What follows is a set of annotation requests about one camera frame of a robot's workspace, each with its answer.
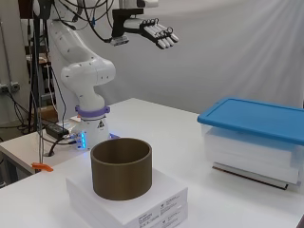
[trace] plastic storage box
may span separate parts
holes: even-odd
[[[203,134],[212,162],[287,183],[301,180],[304,109],[228,98],[198,121],[213,126]]]

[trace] orange object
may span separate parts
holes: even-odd
[[[43,164],[43,163],[36,163],[36,162],[34,162],[34,163],[31,164],[31,167],[33,169],[41,169],[41,170],[46,170],[48,172],[52,172],[53,171],[52,167],[48,166],[47,164]]]

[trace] white wall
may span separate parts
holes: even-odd
[[[14,94],[14,97],[20,105],[28,109],[29,75],[20,25],[18,0],[0,0],[0,18],[3,21],[12,80],[18,82],[21,86],[20,91]],[[8,85],[10,81],[2,39],[0,33],[0,82]],[[16,119],[11,99],[7,96],[0,96],[0,124]]]
[[[80,32],[89,47],[117,68],[116,79],[97,89],[108,104],[135,97],[201,113],[222,97],[239,96],[302,105],[302,0],[160,2],[146,17],[159,17],[173,27],[180,42],[170,49],[159,50],[133,34],[129,44],[112,47],[89,28]],[[106,22],[98,25],[109,36]],[[52,61],[60,75],[66,63],[56,50]],[[64,93],[67,115],[73,115],[77,101],[66,89]]]

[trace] table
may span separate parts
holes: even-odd
[[[56,141],[47,135],[46,132],[44,133],[44,138],[53,142]],[[51,146],[51,142],[44,141],[44,153],[48,153]],[[15,167],[18,167],[27,175],[35,174],[31,164],[39,162],[38,148],[39,135],[36,132],[0,143],[0,151],[3,153],[5,170],[8,176],[4,177],[6,183],[10,184],[18,181]],[[44,163],[54,166],[85,153],[85,151],[75,149],[73,145],[56,145],[54,152],[55,156],[44,157]]]
[[[304,196],[212,169],[197,117],[131,99],[112,105],[107,121],[113,134],[149,142],[153,166],[188,185],[189,219],[180,228],[295,228],[304,213]],[[69,206],[66,176],[89,166],[84,153],[54,166],[52,173],[1,189],[1,227],[87,228]]]

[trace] label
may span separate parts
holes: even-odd
[[[145,213],[144,215],[140,216],[139,217],[139,227],[140,228],[147,227],[153,221],[155,221],[156,219],[161,217],[163,214],[169,212],[171,210],[171,208],[177,206],[180,197],[181,197],[181,195],[178,194],[178,195],[164,201],[163,203],[161,203],[161,205],[153,208],[152,210]]]
[[[173,198],[167,200],[165,203],[161,205],[161,216],[169,211],[172,207],[175,207],[178,204],[178,200],[181,196],[176,195]]]
[[[151,228],[174,228],[177,227],[179,224],[181,224],[185,219],[185,215],[181,215],[181,213],[184,212],[184,208],[178,209],[175,213],[173,213],[168,218],[164,218],[163,220],[159,221],[154,226],[151,226]]]
[[[101,121],[99,122],[97,128],[101,128],[101,127],[104,127],[104,126],[105,126],[105,124],[104,124],[103,120],[101,120]]]

